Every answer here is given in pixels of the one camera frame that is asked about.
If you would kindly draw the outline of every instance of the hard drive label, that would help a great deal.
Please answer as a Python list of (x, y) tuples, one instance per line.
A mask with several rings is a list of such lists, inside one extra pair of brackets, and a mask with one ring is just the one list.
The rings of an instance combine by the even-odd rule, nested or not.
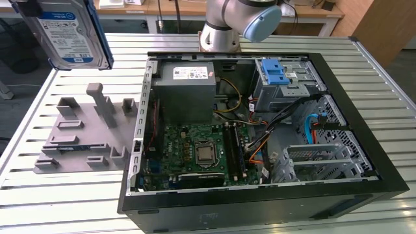
[(44, 12), (37, 18), (58, 56), (70, 63), (92, 62), (92, 53), (70, 12)]

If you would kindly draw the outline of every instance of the label sticker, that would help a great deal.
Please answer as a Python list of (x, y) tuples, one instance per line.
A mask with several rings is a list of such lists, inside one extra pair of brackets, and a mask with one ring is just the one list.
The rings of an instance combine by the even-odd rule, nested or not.
[(125, 11), (125, 13), (144, 14), (144, 11)]
[(58, 56), (66, 62), (92, 62), (92, 53), (80, 34), (78, 20), (72, 12), (44, 12), (37, 18)]
[(264, 175), (265, 178), (268, 178), (268, 170), (265, 167), (261, 169), (261, 174)]
[(296, 76), (296, 73), (293, 72), (293, 73), (286, 73), (285, 77), (297, 77), (297, 76)]
[(248, 104), (248, 109), (250, 112), (254, 112), (254, 107), (256, 107), (254, 104), (252, 103)]
[(206, 67), (176, 67), (173, 79), (208, 79)]
[(61, 147), (61, 148), (58, 148), (58, 150), (73, 150), (73, 148), (72, 147)]

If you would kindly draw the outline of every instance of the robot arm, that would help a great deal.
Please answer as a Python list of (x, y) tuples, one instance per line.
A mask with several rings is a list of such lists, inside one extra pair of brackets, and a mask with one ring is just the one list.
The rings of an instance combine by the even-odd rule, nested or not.
[(276, 0), (209, 0), (206, 22), (200, 37), (204, 51), (238, 50), (238, 34), (262, 41), (274, 31), (281, 10)]

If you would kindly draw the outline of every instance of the metal table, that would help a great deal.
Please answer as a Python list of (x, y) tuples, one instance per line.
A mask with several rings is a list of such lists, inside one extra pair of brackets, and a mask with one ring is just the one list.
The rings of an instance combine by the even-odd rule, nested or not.
[[(0, 233), (141, 233), (130, 220), (116, 213), (121, 171), (49, 175), (32, 172), (61, 97), (74, 97), (80, 103), (92, 102), (84, 94), (86, 84), (101, 82), (113, 102), (122, 98), (138, 100), (146, 52), (197, 51), (196, 35), (106, 34), (106, 39), (116, 59), (113, 70), (50, 72), (0, 158)], [(242, 51), (322, 54), (410, 191), (361, 207), (338, 219), (206, 232), (414, 233), (416, 106), (360, 43), (348, 38), (277, 36), (262, 43), (242, 39), (241, 48)]]

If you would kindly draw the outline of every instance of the chip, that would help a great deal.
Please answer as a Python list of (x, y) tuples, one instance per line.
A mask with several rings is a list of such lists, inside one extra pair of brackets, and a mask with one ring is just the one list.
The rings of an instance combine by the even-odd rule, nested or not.
[(198, 141), (194, 144), (196, 157), (194, 161), (201, 167), (206, 168), (214, 164), (216, 153), (214, 153), (214, 143), (210, 140)]
[(210, 154), (210, 147), (200, 147), (197, 148), (197, 159), (202, 160), (212, 160), (213, 155)]

